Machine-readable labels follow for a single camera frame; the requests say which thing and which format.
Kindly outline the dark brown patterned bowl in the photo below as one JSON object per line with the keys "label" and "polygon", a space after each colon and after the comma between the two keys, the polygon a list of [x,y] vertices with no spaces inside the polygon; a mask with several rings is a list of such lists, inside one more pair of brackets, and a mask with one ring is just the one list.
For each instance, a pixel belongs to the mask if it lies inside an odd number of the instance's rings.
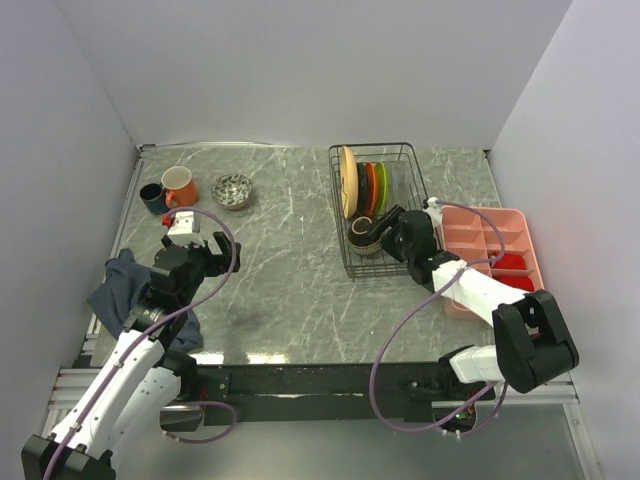
{"label": "dark brown patterned bowl", "polygon": [[349,250],[361,257],[378,255],[382,251],[382,237],[387,230],[388,227],[380,227],[374,217],[357,217],[347,232]]}

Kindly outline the pink patterned bowl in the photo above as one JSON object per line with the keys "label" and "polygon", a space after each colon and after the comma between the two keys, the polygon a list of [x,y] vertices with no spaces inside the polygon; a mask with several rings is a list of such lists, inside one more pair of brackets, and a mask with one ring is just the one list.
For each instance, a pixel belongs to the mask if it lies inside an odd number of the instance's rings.
{"label": "pink patterned bowl", "polygon": [[226,210],[236,211],[246,207],[251,200],[251,180],[239,173],[218,177],[211,185],[212,199]]}

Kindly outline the orange mug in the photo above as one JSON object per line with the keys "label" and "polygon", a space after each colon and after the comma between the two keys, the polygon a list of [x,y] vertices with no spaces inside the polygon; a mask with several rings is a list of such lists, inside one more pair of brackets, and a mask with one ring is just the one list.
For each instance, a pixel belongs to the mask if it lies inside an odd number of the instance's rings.
{"label": "orange mug", "polygon": [[194,206],[198,193],[192,172],[184,166],[174,166],[161,177],[161,185],[166,191],[165,204],[169,209]]}

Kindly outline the dark blue mug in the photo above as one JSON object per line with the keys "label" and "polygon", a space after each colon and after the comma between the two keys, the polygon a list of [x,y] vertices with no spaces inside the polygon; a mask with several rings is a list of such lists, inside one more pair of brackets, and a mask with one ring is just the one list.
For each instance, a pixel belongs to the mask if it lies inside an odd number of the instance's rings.
{"label": "dark blue mug", "polygon": [[139,197],[146,209],[153,215],[163,215],[169,211],[166,205],[166,190],[159,183],[148,183],[139,190]]}

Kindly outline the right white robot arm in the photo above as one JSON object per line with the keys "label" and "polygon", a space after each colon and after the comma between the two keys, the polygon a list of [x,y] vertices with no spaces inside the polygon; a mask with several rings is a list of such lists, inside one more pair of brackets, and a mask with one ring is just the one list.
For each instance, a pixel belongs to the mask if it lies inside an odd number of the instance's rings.
{"label": "right white robot arm", "polygon": [[429,199],[385,218],[384,250],[433,298],[446,298],[493,330],[488,346],[463,346],[406,387],[460,398],[473,384],[507,383],[525,394],[579,364],[554,296],[544,289],[528,225],[515,209]]}

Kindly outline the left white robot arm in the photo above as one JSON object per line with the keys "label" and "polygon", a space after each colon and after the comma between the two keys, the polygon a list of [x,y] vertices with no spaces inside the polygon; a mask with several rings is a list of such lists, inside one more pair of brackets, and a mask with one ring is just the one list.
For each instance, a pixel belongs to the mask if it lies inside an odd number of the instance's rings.
{"label": "left white robot arm", "polygon": [[26,478],[113,479],[116,457],[165,406],[197,412],[209,406],[195,359],[171,345],[197,306],[204,279],[227,281],[239,269],[241,246],[230,231],[217,231],[214,239],[217,254],[201,237],[163,238],[109,362],[48,435],[24,445]]}

